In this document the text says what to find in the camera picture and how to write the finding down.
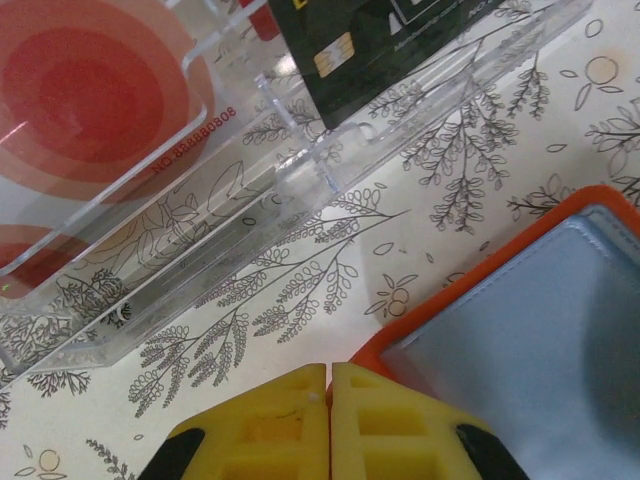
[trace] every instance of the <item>orange case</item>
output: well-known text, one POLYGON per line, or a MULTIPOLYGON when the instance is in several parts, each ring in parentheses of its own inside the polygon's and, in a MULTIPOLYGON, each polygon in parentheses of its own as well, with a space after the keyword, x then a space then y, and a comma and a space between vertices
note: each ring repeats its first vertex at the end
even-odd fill
POLYGON ((385 326, 358 350, 351 358, 351 362, 369 368, 393 380, 397 380, 395 375, 393 375, 380 360, 381 353, 386 350, 389 345, 402 340, 420 328, 440 311, 467 293, 471 288, 552 230, 567 217, 577 214, 589 205, 594 204, 607 207, 634 235, 640 237, 640 214, 626 201, 621 193, 604 185, 585 187, 560 203, 544 217, 452 285, 404 317, 385 326))

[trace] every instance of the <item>black card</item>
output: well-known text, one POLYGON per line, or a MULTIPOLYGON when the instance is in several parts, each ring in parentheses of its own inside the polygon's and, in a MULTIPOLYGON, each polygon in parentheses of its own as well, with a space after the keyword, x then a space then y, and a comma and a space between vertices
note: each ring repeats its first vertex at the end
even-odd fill
POLYGON ((269 0, 327 128, 371 102, 502 0, 269 0))

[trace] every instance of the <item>table surface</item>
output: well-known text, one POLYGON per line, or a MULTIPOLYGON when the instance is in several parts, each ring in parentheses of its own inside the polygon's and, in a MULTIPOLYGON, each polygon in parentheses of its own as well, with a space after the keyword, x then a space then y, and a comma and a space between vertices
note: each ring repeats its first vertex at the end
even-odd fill
MULTIPOLYGON (((496 21, 529 5, 509 0, 496 21)), ((439 148, 456 130, 479 148, 404 152, 114 366, 0 394, 0 478, 133 480, 180 421, 348 359, 575 189, 607 183, 638 204, 639 25, 638 0, 596 0, 471 100, 491 109, 475 128, 456 112, 430 130, 439 148)))

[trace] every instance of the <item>yellow foam block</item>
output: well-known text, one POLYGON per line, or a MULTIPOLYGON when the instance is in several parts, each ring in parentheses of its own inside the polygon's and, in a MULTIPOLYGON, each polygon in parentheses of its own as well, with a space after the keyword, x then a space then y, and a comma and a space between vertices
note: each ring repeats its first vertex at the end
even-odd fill
POLYGON ((367 369, 333 365, 332 480, 482 480, 461 447, 460 424, 490 431, 367 369))
POLYGON ((307 365, 178 425, 169 439, 205 434, 181 479, 328 480, 325 375, 307 365))

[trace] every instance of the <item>light blue cover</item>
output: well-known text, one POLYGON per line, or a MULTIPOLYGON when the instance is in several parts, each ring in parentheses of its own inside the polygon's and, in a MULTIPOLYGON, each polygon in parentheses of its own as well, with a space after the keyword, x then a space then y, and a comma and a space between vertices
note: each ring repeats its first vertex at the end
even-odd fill
POLYGON ((640 479, 638 243, 591 207, 383 358, 488 421, 532 480, 640 479))

